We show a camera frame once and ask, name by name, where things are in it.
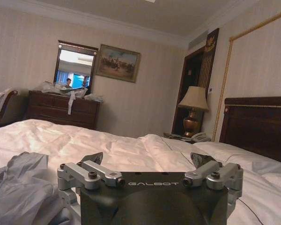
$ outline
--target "crown molding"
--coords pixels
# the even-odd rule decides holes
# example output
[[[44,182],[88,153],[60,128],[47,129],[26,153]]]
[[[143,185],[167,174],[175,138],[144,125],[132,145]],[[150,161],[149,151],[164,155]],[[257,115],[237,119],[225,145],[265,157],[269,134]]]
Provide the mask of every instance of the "crown molding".
[[[189,42],[195,40],[200,35],[203,37],[202,34],[207,30],[211,31],[223,26],[258,1],[259,0],[231,0],[187,36],[173,35],[126,22],[42,3],[36,0],[0,0],[0,6],[187,49]]]
[[[187,49],[188,39],[35,0],[0,0],[0,6]]]
[[[259,0],[231,0],[226,5],[224,5],[219,11],[213,14],[208,20],[202,23],[197,29],[187,36],[187,39],[193,41],[206,30],[209,32],[216,28],[220,28],[225,23],[234,19],[246,9],[252,7]]]

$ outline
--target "white bed sheet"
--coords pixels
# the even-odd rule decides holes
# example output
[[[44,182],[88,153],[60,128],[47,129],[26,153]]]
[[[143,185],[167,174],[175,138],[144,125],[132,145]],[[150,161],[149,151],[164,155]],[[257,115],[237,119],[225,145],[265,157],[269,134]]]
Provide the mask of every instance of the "white bed sheet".
[[[23,151],[49,155],[47,179],[57,182],[61,163],[79,162],[85,155],[103,152],[102,165],[117,171],[194,170],[190,153],[205,151],[178,140],[146,135],[120,137],[80,127],[61,126],[42,120],[25,120],[0,128],[0,167]],[[228,219],[229,225],[281,224],[281,190],[262,176],[244,172],[243,197]]]

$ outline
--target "wooden dresser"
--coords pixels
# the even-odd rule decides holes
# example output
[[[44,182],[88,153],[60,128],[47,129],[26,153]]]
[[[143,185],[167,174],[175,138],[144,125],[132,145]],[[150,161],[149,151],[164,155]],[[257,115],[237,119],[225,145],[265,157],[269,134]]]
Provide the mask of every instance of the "wooden dresser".
[[[96,129],[100,103],[77,98],[73,102],[71,115],[68,115],[69,100],[69,97],[62,95],[29,91],[27,118]]]

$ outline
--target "mirror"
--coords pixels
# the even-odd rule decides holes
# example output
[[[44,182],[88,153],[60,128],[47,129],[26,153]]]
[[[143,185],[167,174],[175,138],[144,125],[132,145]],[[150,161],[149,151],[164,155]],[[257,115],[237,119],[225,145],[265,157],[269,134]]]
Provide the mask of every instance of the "mirror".
[[[59,41],[53,82],[69,89],[85,87],[90,93],[97,51],[98,48]]]

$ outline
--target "bolt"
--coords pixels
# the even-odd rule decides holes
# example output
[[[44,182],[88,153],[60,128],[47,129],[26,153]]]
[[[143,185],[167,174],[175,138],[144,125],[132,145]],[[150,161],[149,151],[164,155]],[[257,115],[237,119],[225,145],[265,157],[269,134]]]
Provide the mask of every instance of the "bolt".
[[[89,178],[90,178],[90,179],[95,179],[95,178],[97,178],[97,173],[96,173],[96,172],[89,172]]]
[[[125,185],[125,179],[119,177],[119,178],[117,179],[117,187],[123,187],[124,185]]]
[[[220,178],[219,172],[213,172],[213,173],[211,174],[211,176],[212,176],[213,178],[215,178],[215,179],[219,179],[219,178]]]
[[[182,184],[184,187],[191,187],[192,186],[192,180],[189,178],[184,178],[182,181]]]

